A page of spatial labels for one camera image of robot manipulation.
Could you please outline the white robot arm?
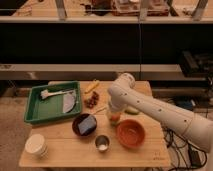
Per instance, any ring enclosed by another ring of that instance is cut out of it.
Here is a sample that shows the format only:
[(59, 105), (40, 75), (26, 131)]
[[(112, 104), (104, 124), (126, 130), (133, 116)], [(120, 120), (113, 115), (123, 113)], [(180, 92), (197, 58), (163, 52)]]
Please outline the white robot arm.
[(213, 121), (192, 111), (160, 101), (133, 89), (134, 77), (120, 75), (108, 88), (109, 108), (113, 112), (132, 106), (161, 122), (206, 152), (213, 151)]

